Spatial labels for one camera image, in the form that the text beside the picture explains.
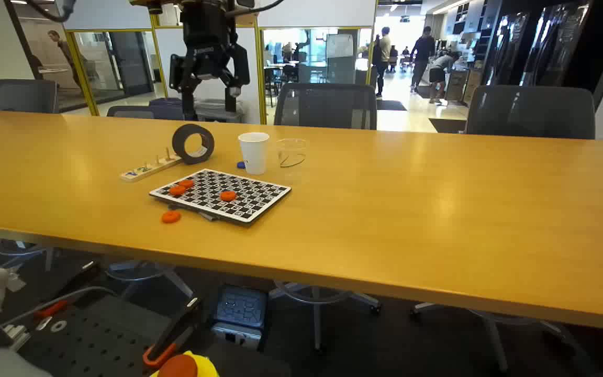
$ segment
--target desk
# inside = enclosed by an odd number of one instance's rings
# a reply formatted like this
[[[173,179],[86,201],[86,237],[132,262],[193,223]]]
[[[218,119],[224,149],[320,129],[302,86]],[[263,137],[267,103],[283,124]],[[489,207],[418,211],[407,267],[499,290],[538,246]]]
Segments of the desk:
[[[178,125],[0,112],[0,237],[603,326],[598,141],[211,124],[207,163],[118,176]],[[148,190],[237,171],[245,129],[307,141],[305,163],[262,176],[293,192],[254,226],[164,226]]]

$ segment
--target white cup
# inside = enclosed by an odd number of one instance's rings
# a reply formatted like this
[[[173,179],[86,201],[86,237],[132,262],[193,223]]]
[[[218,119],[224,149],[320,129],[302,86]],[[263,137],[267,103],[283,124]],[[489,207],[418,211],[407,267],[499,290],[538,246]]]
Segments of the white cup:
[[[263,174],[266,171],[266,142],[267,142],[267,133],[263,133],[263,131],[245,131],[245,133],[238,133],[238,142],[241,142],[245,171]]]

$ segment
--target wooden table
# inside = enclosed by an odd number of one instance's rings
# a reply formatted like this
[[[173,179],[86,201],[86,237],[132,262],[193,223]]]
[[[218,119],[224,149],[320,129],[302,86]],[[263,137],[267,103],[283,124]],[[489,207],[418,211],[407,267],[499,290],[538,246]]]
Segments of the wooden table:
[[[178,125],[0,112],[0,237],[603,326],[598,141],[207,125],[207,163],[120,177]],[[293,192],[254,226],[162,223],[148,190],[237,171],[245,129],[271,133],[262,177]],[[307,158],[278,168],[278,137],[303,137]]]

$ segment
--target black tape roll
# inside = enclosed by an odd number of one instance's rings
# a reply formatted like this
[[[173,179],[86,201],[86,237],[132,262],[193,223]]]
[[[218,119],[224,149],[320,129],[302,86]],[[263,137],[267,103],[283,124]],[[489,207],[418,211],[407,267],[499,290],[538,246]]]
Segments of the black tape roll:
[[[198,135],[200,137],[200,147],[203,147],[203,152],[200,154],[190,154],[187,149],[184,149],[184,142],[190,137],[190,135]],[[171,147],[173,147],[173,152],[184,162],[184,163],[200,163],[200,162],[207,162],[211,154],[213,154],[213,149],[215,149],[215,141],[213,141],[213,133],[197,124],[184,124],[179,125],[176,131],[173,131],[173,137],[171,137]]]

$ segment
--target cable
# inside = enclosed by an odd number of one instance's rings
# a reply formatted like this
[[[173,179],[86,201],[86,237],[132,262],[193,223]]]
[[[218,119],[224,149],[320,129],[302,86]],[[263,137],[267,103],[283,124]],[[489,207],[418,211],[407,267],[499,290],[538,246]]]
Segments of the cable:
[[[69,297],[74,297],[74,296],[81,296],[81,293],[87,293],[87,290],[104,290],[104,293],[114,296],[114,290],[104,289],[104,287],[81,287],[81,289],[69,290],[67,296],[58,296],[58,297],[54,297],[54,300],[50,300],[50,301],[43,301],[43,303],[39,303],[39,306],[33,306],[32,309],[27,309],[27,312],[22,312],[22,314],[18,314],[18,316],[1,323],[1,326],[9,326],[9,325],[13,325],[13,323],[18,323],[18,320],[22,320],[22,319],[27,319],[27,316],[33,316],[36,312],[52,306],[52,303],[64,301],[64,300],[69,300]]]
[[[269,8],[276,8],[283,0],[276,0],[267,7],[260,7],[260,8],[247,8],[247,10],[234,10],[234,12],[226,12],[226,17],[241,17],[241,15],[252,15],[252,12],[263,12],[263,10],[269,10]]]
[[[54,23],[64,23],[64,21],[70,17],[70,12],[74,12],[76,0],[64,0],[64,1],[62,1],[62,15],[61,15],[61,17],[58,17],[58,15],[52,15],[52,12],[46,12],[43,7],[36,4],[33,0],[27,0],[27,4],[29,4],[36,12],[39,12],[41,17],[46,17],[46,19],[50,19],[50,21],[54,21]]]

